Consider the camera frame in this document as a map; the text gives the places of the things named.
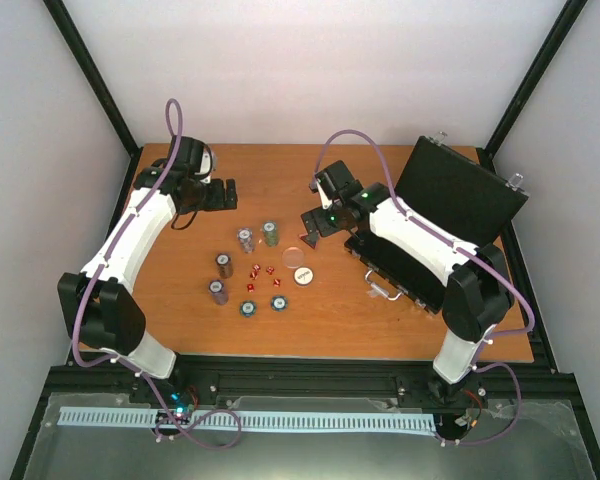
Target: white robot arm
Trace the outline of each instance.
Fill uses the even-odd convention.
[[[69,336],[86,284],[97,276],[95,288],[81,318],[80,341],[124,358],[154,378],[166,379],[176,354],[154,339],[131,294],[136,277],[158,234],[178,213],[237,208],[235,181],[211,180],[215,156],[206,145],[182,137],[175,162],[164,182],[142,206],[163,172],[159,160],[136,178],[128,206],[107,241],[79,275],[65,273],[58,294]]]
[[[325,216],[334,226],[348,231],[370,230],[413,257],[446,287],[442,316],[448,330],[433,368],[447,384],[460,382],[513,299],[457,249],[481,256],[506,278],[502,252],[493,245],[478,248],[455,237],[397,197],[405,215],[386,186],[376,183],[363,189],[341,161],[316,174],[316,187]]]

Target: black corner post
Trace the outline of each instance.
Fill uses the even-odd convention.
[[[102,75],[100,75],[98,67],[93,61],[93,58],[91,58],[87,46],[84,44],[76,25],[73,23],[73,20],[67,11],[67,7],[65,7],[62,0],[44,0],[44,4],[49,10],[53,20],[56,22],[60,33],[71,49],[71,53],[73,53],[78,65],[80,65],[82,73],[84,73],[84,76],[87,78],[96,97],[98,97],[98,101],[100,102],[100,105],[102,105],[107,117],[109,117],[111,125],[113,125],[114,130],[118,134],[122,145],[129,156],[133,157],[139,151],[138,145],[133,139],[124,118],[122,118],[122,114],[120,113],[120,110],[118,110],[116,102],[113,100],[107,85],[104,83],[104,79],[102,78]]]
[[[520,83],[518,90],[511,99],[493,135],[491,135],[489,143],[484,148],[489,158],[493,159],[498,149],[502,146],[504,139],[509,134],[527,100],[531,97],[542,75],[551,63],[551,60],[553,60],[553,57],[586,3],[587,0],[567,0],[565,2],[560,15],[558,15],[551,30],[549,30],[549,34],[545,38],[540,50],[538,50],[536,58],[534,58],[533,63],[522,79],[522,83]]]

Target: wooden table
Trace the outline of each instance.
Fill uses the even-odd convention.
[[[320,151],[318,145],[214,145],[218,178],[235,178],[238,209],[201,212],[184,231],[165,227],[138,275],[134,298],[147,317],[151,334],[181,353],[223,355],[282,355],[360,359],[432,360],[440,350],[446,326],[408,298],[389,302],[371,298],[363,276],[366,267],[343,247],[348,234],[340,232],[318,242],[314,251],[298,238],[304,233],[300,214],[319,204],[308,183]],[[167,154],[168,145],[144,148],[139,170]],[[397,179],[412,147],[382,147]],[[459,147],[477,159],[474,148]],[[342,159],[363,185],[385,183],[379,161],[368,146],[332,146],[323,166]],[[259,243],[255,252],[242,253],[236,238],[240,227],[250,227],[256,241],[267,220],[278,224],[280,243]],[[315,278],[308,287],[293,281],[282,264],[282,252],[290,246],[305,253],[305,265]],[[234,275],[225,281],[229,303],[216,305],[208,292],[217,278],[215,257],[231,255]],[[275,275],[261,272],[255,292],[247,293],[253,263],[272,265]],[[273,278],[282,285],[273,286]],[[275,312],[269,303],[285,295],[289,307]],[[239,313],[242,301],[251,299],[257,312],[251,318]],[[499,328],[522,327],[516,305]],[[526,335],[499,338],[484,350],[483,360],[531,362]]]

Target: stack of poker chips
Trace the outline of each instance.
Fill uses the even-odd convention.
[[[229,301],[229,293],[224,288],[224,283],[221,280],[213,280],[209,284],[209,293],[218,305],[225,305]]]
[[[262,233],[264,234],[264,243],[269,247],[275,247],[280,241],[278,226],[274,222],[266,222],[262,226]]]
[[[250,228],[241,228],[238,230],[238,241],[244,253],[251,253],[256,249],[253,243],[253,232]]]
[[[216,257],[216,266],[218,267],[218,275],[220,278],[230,278],[233,275],[233,264],[231,257],[226,253],[221,253]]]

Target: green poker chip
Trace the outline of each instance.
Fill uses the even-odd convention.
[[[283,297],[282,295],[276,295],[271,299],[271,308],[273,308],[276,312],[281,312],[289,305],[289,301],[287,297]]]
[[[256,302],[247,300],[240,304],[240,315],[243,317],[251,317],[256,313]]]

